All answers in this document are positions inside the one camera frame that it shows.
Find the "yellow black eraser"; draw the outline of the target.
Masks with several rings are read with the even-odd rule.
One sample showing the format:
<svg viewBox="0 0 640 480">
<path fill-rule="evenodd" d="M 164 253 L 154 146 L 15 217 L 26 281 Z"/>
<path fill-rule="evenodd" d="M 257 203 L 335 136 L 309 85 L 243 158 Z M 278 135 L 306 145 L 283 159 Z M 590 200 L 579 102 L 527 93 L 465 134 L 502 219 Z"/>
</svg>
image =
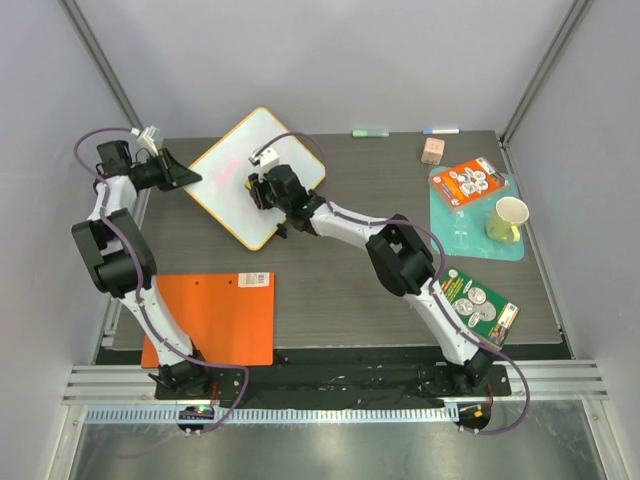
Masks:
<svg viewBox="0 0 640 480">
<path fill-rule="evenodd" d="M 264 182 L 260 179 L 259 174 L 251 173 L 248 176 L 245 187 L 248 190 L 249 195 L 253 200 L 255 206 L 259 210 L 264 210 L 266 208 Z"/>
</svg>

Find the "yellow framed whiteboard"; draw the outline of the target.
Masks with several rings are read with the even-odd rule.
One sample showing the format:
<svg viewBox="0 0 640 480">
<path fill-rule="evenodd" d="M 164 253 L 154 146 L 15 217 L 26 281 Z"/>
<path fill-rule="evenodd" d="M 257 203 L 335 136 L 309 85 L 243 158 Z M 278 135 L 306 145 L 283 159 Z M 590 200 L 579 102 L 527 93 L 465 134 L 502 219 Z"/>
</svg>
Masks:
<svg viewBox="0 0 640 480">
<path fill-rule="evenodd" d="M 202 180 L 187 186 L 187 193 L 251 251 L 265 245 L 285 214 L 255 206 L 245 187 L 248 176 L 270 169 L 254 167 L 248 158 L 287 131 L 268 109 L 258 107 L 190 166 Z M 304 187 L 314 189 L 324 180 L 324 164 L 297 138 L 288 136 L 269 147 L 278 153 L 278 165 L 290 165 Z"/>
</svg>

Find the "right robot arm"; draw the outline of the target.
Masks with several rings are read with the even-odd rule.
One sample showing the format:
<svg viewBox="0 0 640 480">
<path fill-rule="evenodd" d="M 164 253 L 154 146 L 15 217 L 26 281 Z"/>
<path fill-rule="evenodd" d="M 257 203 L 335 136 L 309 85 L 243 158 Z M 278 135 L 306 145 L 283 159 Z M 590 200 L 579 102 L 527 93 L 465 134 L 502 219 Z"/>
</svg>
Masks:
<svg viewBox="0 0 640 480">
<path fill-rule="evenodd" d="M 365 251 L 380 284 L 406 300 L 435 336 L 455 389 L 472 395 L 486 385 L 494 355 L 447 300 L 439 284 L 444 270 L 434 268 L 416 225 L 402 215 L 384 219 L 340 209 L 305 189 L 288 165 L 250 174 L 247 188 L 258 209 L 280 210 L 296 230 Z"/>
</svg>

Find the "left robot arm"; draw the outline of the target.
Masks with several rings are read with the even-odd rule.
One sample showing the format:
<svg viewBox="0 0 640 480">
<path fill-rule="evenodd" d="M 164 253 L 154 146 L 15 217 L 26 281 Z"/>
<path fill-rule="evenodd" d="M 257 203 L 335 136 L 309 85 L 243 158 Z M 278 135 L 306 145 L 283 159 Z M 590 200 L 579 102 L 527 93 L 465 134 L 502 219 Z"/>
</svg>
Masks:
<svg viewBox="0 0 640 480">
<path fill-rule="evenodd" d="M 213 375 L 193 340 L 178 325 L 157 283 L 157 265 L 131 209 L 138 193 L 153 187 L 163 192 L 202 180 L 161 148 L 135 162 L 129 144 L 116 140 L 97 146 L 100 162 L 97 200 L 89 218 L 72 227 L 72 236 L 97 289 L 118 300 L 138 320 L 157 357 L 151 378 L 166 390 L 205 397 Z"/>
</svg>

